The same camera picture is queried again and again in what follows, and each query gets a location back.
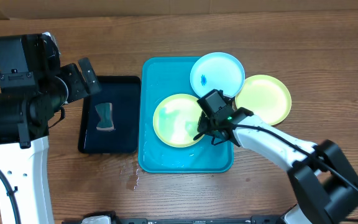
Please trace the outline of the green scrubbing sponge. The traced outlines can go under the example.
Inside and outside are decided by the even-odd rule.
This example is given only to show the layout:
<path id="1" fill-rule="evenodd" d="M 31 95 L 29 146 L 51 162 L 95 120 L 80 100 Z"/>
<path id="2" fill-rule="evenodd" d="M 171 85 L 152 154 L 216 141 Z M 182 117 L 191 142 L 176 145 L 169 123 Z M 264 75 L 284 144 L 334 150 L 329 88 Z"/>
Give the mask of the green scrubbing sponge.
<path id="1" fill-rule="evenodd" d="M 100 118 L 96 129 L 98 131 L 113 131 L 115 130 L 112 121 L 112 103 L 100 103 L 95 106 L 96 112 Z"/>

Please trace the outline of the yellow plate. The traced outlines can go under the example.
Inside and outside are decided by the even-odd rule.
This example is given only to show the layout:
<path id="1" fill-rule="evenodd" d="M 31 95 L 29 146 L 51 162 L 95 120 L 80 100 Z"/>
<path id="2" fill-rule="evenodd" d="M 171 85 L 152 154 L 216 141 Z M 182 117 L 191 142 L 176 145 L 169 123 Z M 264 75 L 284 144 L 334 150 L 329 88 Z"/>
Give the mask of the yellow plate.
<path id="1" fill-rule="evenodd" d="M 162 100 L 153 115 L 157 137 L 171 147 L 189 147 L 203 138 L 194 140 L 198 132 L 201 108 L 198 98 L 189 94 L 175 94 Z"/>
<path id="2" fill-rule="evenodd" d="M 273 126 L 281 123 L 290 113 L 291 94 L 277 78 L 253 75 L 245 79 L 242 90 L 235 97 L 237 108 L 245 108 Z"/>

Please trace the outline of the light blue plate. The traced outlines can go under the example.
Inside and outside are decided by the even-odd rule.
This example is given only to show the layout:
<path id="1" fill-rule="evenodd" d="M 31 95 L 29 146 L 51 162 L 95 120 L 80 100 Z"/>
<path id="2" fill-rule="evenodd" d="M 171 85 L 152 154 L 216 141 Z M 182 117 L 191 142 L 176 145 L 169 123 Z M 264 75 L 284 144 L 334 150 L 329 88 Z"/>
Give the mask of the light blue plate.
<path id="1" fill-rule="evenodd" d="M 232 98 L 241 91 L 245 79 L 246 73 L 240 61 L 224 52 L 202 56 L 190 72 L 191 87 L 199 97 L 217 89 Z"/>

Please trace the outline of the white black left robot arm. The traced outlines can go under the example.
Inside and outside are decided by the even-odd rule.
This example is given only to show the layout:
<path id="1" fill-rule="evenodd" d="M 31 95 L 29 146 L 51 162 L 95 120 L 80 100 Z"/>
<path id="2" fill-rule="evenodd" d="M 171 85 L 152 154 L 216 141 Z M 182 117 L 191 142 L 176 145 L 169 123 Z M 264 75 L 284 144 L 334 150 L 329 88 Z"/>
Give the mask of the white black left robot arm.
<path id="1" fill-rule="evenodd" d="M 0 37 L 0 213 L 3 223 L 53 223 L 49 121 L 101 86 L 87 58 L 61 65 L 54 36 Z"/>

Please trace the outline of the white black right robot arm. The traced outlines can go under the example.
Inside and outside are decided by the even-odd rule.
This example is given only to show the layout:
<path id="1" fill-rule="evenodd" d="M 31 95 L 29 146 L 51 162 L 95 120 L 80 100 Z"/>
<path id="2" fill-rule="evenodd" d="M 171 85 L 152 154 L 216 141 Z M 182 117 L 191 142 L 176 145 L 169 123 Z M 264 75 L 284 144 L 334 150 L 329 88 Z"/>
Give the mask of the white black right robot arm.
<path id="1" fill-rule="evenodd" d="M 297 203 L 278 223 L 349 222 L 358 208 L 358 175 L 341 148 L 330 140 L 297 139 L 245 108 L 235 110 L 232 102 L 217 89 L 198 99 L 202 112 L 196 137 L 211 136 L 214 146 L 230 141 L 287 173 Z"/>

